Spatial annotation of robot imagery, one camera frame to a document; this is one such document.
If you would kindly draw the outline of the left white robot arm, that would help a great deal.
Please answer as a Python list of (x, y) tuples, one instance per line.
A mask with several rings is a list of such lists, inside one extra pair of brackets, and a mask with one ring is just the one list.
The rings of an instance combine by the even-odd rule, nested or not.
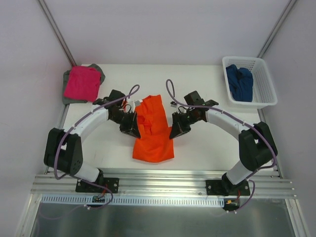
[(121, 133), (140, 138), (136, 107), (141, 103), (131, 101), (128, 95), (112, 90), (110, 95), (98, 98), (90, 111), (69, 128), (53, 128), (48, 133), (43, 162), (53, 168), (57, 180), (58, 171), (86, 182), (98, 192), (104, 185), (103, 171), (84, 162), (82, 144), (99, 126), (107, 121), (119, 125)]

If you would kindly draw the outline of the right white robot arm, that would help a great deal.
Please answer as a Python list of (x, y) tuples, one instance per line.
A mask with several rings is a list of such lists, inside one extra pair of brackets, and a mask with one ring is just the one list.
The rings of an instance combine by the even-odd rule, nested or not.
[(269, 161), (275, 161), (277, 148), (269, 126), (264, 122), (248, 124), (224, 111), (214, 100), (204, 101), (197, 91), (184, 97), (183, 111), (172, 114), (170, 139), (191, 131), (198, 121), (213, 124), (238, 141), (239, 161), (219, 180), (207, 180), (208, 195), (229, 196), (242, 191), (244, 186)]

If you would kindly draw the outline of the orange t shirt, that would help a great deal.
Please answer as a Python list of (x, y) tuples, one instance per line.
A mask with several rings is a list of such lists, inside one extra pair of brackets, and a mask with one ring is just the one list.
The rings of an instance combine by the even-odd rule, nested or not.
[(132, 158), (150, 163), (160, 163), (174, 158), (171, 127), (160, 95), (149, 95), (135, 108), (141, 137), (134, 143)]

